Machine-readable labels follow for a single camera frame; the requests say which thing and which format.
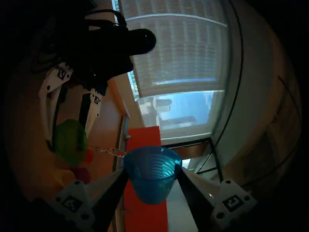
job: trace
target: sky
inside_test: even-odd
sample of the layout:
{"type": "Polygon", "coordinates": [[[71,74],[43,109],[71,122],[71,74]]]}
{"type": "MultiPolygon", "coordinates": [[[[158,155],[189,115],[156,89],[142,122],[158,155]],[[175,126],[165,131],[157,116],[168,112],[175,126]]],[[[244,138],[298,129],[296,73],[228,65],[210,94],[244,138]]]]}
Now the sky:
{"type": "Polygon", "coordinates": [[[163,120],[194,116],[196,125],[208,121],[214,92],[188,92],[159,96],[158,99],[171,99],[171,110],[160,113],[163,120]]]}

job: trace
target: cable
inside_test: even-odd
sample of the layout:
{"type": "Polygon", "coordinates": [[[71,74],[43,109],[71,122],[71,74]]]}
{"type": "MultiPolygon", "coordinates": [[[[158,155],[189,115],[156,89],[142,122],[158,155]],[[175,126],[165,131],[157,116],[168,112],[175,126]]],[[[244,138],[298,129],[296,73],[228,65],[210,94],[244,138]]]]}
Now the cable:
{"type": "Polygon", "coordinates": [[[289,87],[287,86],[287,84],[284,82],[284,80],[278,76],[278,79],[281,81],[283,87],[286,89],[286,91],[288,92],[288,94],[290,95],[290,98],[293,102],[293,105],[295,107],[295,110],[296,110],[296,113],[297,113],[297,116],[298,116],[298,120],[299,120],[299,124],[301,125],[302,124],[302,117],[301,117],[301,113],[299,112],[299,109],[297,107],[297,103],[296,103],[296,100],[291,92],[291,90],[289,89],[289,87]]]}
{"type": "MultiPolygon", "coordinates": [[[[299,109],[297,107],[295,98],[294,98],[292,92],[290,91],[289,87],[287,86],[287,84],[283,81],[283,79],[281,77],[279,77],[279,76],[278,76],[278,79],[281,81],[283,87],[286,89],[286,91],[288,92],[288,94],[289,94],[289,96],[290,96],[290,98],[291,98],[291,100],[293,102],[293,106],[294,106],[294,108],[295,108],[295,110],[297,112],[297,117],[298,117],[298,120],[299,120],[300,128],[302,128],[302,126],[301,126],[301,124],[302,124],[301,114],[300,114],[299,109]]],[[[296,148],[298,146],[299,140],[300,140],[300,137],[297,139],[297,142],[296,142],[295,146],[292,148],[292,150],[289,152],[289,154],[287,154],[287,156],[278,165],[276,165],[272,170],[270,170],[268,173],[264,174],[260,178],[257,178],[257,179],[252,180],[252,181],[248,181],[247,183],[243,184],[241,187],[255,184],[256,182],[259,182],[259,181],[263,180],[264,178],[267,178],[273,172],[275,172],[278,168],[280,168],[291,157],[291,155],[294,153],[294,151],[296,150],[296,148]]]]}
{"type": "Polygon", "coordinates": [[[227,125],[228,125],[228,122],[231,118],[231,115],[232,115],[232,112],[233,112],[233,109],[234,109],[234,106],[235,106],[235,103],[236,103],[236,99],[237,99],[237,96],[238,96],[238,92],[239,92],[239,87],[240,87],[240,83],[241,83],[241,79],[242,79],[242,76],[243,76],[243,63],[244,63],[244,49],[243,49],[243,32],[242,32],[242,29],[241,29],[241,24],[240,24],[240,19],[238,17],[238,14],[237,14],[237,11],[234,7],[234,5],[232,4],[232,1],[229,0],[229,3],[231,4],[232,8],[233,8],[233,11],[235,13],[235,16],[236,16],[236,20],[237,20],[237,24],[238,24],[238,27],[239,27],[239,36],[240,36],[240,45],[241,45],[241,61],[240,61],[240,70],[239,70],[239,78],[238,78],[238,83],[237,83],[237,88],[236,88],[236,92],[235,92],[235,96],[234,96],[234,100],[233,100],[233,103],[232,103],[232,107],[231,107],[231,110],[229,112],[229,115],[228,115],[228,119],[226,120],[225,122],[225,125],[221,131],[221,134],[216,142],[216,145],[215,147],[218,145],[227,125]]]}

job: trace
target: translucent cup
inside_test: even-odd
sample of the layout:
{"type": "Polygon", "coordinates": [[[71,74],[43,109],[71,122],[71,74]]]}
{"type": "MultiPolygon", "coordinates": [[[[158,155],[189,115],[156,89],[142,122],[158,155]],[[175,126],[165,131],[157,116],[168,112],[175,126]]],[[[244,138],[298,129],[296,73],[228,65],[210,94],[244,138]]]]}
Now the translucent cup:
{"type": "Polygon", "coordinates": [[[176,164],[182,166],[181,157],[164,147],[141,147],[124,157],[124,168],[137,197],[150,205],[167,198],[178,174],[176,164]]]}

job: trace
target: green plastic bowl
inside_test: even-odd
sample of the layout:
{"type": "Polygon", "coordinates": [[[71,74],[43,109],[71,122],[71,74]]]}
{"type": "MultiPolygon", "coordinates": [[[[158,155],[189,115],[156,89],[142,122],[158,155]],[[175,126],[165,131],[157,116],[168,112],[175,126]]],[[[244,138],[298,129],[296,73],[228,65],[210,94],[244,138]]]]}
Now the green plastic bowl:
{"type": "Polygon", "coordinates": [[[55,153],[71,165],[78,165],[85,160],[87,136],[79,121],[68,119],[57,127],[55,153]]]}

